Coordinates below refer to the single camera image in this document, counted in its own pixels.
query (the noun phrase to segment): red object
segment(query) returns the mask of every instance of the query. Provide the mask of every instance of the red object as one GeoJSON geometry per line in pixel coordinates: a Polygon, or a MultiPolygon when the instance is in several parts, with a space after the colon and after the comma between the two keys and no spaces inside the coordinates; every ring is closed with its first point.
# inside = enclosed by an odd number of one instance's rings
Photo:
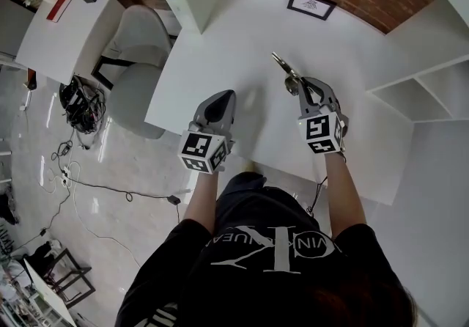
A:
{"type": "Polygon", "coordinates": [[[68,4],[72,0],[57,0],[55,5],[53,6],[51,12],[47,16],[47,19],[52,22],[58,22],[62,14],[64,13],[65,9],[67,9],[68,4]]]}

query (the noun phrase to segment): electrical outlet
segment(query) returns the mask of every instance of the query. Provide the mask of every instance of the electrical outlet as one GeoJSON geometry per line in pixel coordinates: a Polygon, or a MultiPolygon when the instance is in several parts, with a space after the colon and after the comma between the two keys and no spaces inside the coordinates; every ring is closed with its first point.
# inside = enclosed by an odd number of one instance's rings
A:
{"type": "Polygon", "coordinates": [[[72,181],[68,177],[71,177],[70,170],[66,166],[64,166],[64,170],[62,173],[62,186],[64,188],[69,188],[70,186],[72,186],[72,181]]]}

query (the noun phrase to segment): framed picture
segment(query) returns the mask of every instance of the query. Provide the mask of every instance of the framed picture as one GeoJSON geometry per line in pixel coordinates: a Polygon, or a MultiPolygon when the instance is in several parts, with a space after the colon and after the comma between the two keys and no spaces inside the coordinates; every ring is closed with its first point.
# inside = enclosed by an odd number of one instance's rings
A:
{"type": "Polygon", "coordinates": [[[290,0],[288,9],[296,12],[312,15],[313,17],[325,21],[336,7],[336,3],[331,0],[290,0]]]}

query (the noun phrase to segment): white chair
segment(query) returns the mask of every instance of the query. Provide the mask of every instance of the white chair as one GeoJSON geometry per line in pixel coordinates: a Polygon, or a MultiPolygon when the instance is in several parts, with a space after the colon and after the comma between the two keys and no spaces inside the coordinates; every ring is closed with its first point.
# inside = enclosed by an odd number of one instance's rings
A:
{"type": "Polygon", "coordinates": [[[125,67],[115,85],[107,86],[111,94],[106,106],[113,121],[138,136],[158,139],[165,131],[144,120],[171,47],[159,15],[149,7],[134,5],[124,11],[116,34],[93,70],[100,80],[102,65],[125,67]]]}

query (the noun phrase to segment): white table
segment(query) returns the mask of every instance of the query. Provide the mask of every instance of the white table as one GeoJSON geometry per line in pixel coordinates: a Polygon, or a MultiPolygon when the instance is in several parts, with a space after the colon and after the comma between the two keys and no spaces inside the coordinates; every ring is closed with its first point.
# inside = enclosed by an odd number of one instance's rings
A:
{"type": "Polygon", "coordinates": [[[43,1],[21,43],[16,62],[69,84],[73,75],[92,79],[101,52],[124,12],[117,0],[72,0],[58,22],[46,18],[53,5],[43,1]]]}
{"type": "Polygon", "coordinates": [[[36,288],[37,292],[40,294],[40,297],[47,302],[47,304],[55,310],[63,319],[65,319],[72,326],[76,327],[75,322],[73,321],[72,316],[70,315],[67,306],[65,306],[64,301],[47,285],[41,276],[31,267],[31,265],[25,260],[26,267],[28,268],[29,275],[31,277],[32,283],[36,288]]]}
{"type": "Polygon", "coordinates": [[[297,128],[298,98],[284,87],[277,52],[298,72],[330,84],[350,118],[347,164],[361,196],[392,204],[410,149],[411,122],[365,93],[366,52],[385,38],[335,9],[327,21],[287,9],[288,0],[221,0],[204,34],[180,33],[146,121],[181,134],[197,106],[225,89],[237,93],[233,151],[322,181],[324,157],[297,128]]]}

